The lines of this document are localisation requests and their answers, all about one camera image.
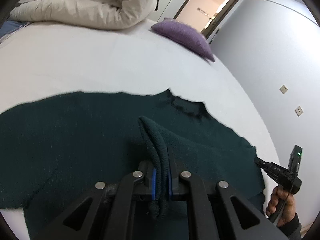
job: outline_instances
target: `doorway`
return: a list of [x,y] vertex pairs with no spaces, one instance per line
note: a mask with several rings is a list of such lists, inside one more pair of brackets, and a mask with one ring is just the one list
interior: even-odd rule
[[175,18],[204,32],[229,0],[186,0]]

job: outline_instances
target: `sweater sleeve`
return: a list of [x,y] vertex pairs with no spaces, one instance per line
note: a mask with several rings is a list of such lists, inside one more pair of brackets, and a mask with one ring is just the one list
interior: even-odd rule
[[301,240],[301,224],[297,213],[290,222],[279,227],[279,229],[289,238],[289,240]]

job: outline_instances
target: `wall socket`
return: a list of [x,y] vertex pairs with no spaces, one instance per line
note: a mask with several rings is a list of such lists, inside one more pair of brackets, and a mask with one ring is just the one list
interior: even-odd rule
[[288,91],[288,89],[285,85],[283,85],[282,87],[280,87],[280,91],[284,94],[285,92]]
[[295,111],[296,111],[296,113],[297,113],[298,116],[300,116],[300,115],[303,114],[303,111],[302,111],[301,106],[298,106]]

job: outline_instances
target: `folded duvet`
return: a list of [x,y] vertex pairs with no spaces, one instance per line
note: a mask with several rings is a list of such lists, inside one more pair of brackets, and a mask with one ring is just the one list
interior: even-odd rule
[[117,30],[144,20],[156,4],[157,0],[20,0],[11,11],[11,20]]

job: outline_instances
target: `white bed sheet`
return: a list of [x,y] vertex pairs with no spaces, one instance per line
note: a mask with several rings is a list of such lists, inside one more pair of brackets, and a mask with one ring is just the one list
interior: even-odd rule
[[[14,33],[0,44],[0,113],[77,90],[147,95],[170,88],[203,101],[213,117],[257,147],[258,157],[278,163],[264,122],[223,63],[210,63],[152,33],[152,24],[146,20],[113,32],[35,23]],[[268,201],[276,184],[264,179]],[[29,239],[22,210],[1,212],[20,240]]]

